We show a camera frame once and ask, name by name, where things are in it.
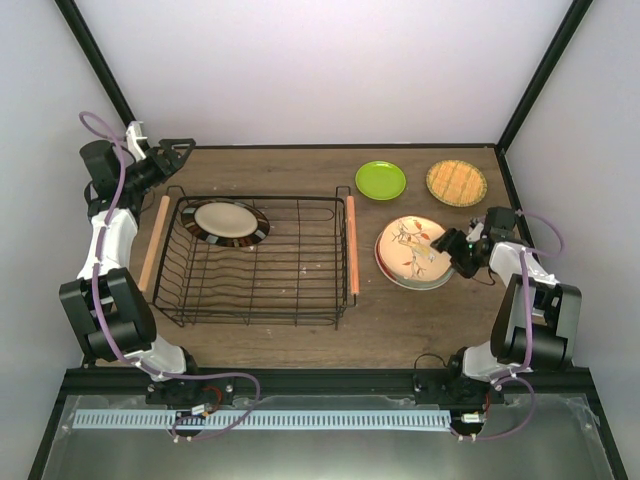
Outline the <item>beige floral plate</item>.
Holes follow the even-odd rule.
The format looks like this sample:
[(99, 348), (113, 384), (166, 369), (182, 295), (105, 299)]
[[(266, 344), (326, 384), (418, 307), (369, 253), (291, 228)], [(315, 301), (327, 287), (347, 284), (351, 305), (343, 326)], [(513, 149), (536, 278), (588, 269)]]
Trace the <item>beige floral plate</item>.
[(407, 215), (392, 220), (375, 244), (376, 261), (387, 278), (412, 290), (438, 288), (453, 273), (449, 256), (430, 244), (445, 232), (438, 223)]

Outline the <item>yellow woven pattern plate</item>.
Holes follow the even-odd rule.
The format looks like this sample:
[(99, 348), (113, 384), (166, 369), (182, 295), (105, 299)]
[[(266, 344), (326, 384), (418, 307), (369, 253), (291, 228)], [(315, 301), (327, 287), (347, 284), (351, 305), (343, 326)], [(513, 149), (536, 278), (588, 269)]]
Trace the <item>yellow woven pattern plate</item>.
[(426, 174), (425, 183), (431, 195), (453, 207), (470, 207), (480, 203), (488, 190), (484, 174), (462, 160), (442, 160)]

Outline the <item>dark brown plate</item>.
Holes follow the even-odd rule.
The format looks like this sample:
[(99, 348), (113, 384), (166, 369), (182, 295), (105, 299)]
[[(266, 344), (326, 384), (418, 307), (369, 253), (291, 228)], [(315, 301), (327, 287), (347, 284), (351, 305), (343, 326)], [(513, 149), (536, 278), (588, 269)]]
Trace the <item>dark brown plate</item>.
[(180, 214), (184, 228), (198, 240), (225, 248), (245, 248), (267, 238), (271, 225), (258, 209), (231, 199), (189, 203)]

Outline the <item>lime green plate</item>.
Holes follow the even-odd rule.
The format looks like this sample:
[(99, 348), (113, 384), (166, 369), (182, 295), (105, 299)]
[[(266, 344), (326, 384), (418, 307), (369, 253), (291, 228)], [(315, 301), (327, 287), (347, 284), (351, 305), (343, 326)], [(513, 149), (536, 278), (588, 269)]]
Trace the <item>lime green plate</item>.
[(369, 199), (388, 201), (404, 192), (406, 177), (401, 168), (393, 163), (371, 161), (357, 170), (355, 185)]

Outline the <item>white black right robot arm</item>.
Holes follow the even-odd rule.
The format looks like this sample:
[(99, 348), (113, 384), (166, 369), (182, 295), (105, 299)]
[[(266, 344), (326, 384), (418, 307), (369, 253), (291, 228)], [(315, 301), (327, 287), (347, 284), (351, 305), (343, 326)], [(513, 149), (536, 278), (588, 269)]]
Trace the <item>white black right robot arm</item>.
[(523, 373), (564, 371), (572, 363), (582, 293), (539, 262), (564, 250), (555, 226), (550, 229), (559, 241), (556, 252), (516, 237), (517, 223), (525, 216), (521, 210), (491, 207), (470, 222), (467, 232), (451, 228), (431, 242), (437, 252), (449, 255), (462, 277), (472, 279), (485, 268), (505, 286), (489, 340), (450, 357), (444, 389), (455, 402), (471, 400), (480, 382), (496, 387)]

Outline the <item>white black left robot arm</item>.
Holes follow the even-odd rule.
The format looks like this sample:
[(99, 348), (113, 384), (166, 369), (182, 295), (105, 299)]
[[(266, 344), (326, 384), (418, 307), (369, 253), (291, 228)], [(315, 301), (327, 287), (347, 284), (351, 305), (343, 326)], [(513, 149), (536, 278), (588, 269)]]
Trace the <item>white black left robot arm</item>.
[(129, 263), (145, 196), (184, 166), (195, 145), (192, 138), (162, 139), (128, 166), (122, 166), (112, 141), (96, 140), (80, 149), (91, 176), (84, 195), (92, 239), (77, 278), (59, 288), (88, 361), (121, 360), (155, 382), (170, 380), (170, 393), (184, 404), (203, 395), (205, 381), (189, 352), (158, 333)]

